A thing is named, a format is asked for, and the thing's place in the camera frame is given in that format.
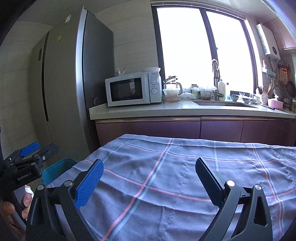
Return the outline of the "person left hand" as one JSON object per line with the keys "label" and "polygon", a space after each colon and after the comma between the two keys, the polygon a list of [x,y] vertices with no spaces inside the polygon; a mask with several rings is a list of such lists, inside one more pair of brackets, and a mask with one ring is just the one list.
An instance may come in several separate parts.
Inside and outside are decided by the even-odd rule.
{"label": "person left hand", "polygon": [[25,232],[33,197],[34,192],[28,185],[1,194],[1,215],[13,231]]}

